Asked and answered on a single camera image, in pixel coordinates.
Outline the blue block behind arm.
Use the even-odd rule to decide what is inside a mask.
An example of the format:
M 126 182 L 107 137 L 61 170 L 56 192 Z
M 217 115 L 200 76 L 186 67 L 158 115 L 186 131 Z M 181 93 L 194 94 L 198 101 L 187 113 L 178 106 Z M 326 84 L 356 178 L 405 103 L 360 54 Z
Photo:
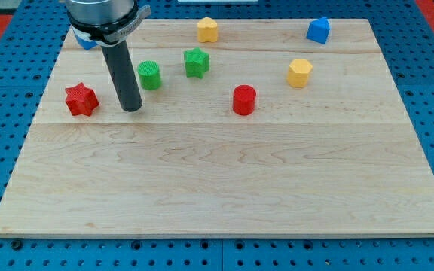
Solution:
M 77 29 L 73 29 L 73 32 L 75 34 L 77 43 L 85 50 L 90 50 L 97 46 L 97 43 L 95 41 L 90 40 L 89 35 L 87 33 L 80 32 Z

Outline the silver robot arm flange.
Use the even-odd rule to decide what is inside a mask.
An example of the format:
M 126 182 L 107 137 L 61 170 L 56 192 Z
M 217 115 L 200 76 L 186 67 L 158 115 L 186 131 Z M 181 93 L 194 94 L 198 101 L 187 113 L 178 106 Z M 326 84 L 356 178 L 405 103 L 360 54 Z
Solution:
M 137 0 L 65 0 L 75 35 L 85 42 L 114 47 L 125 41 L 151 15 Z

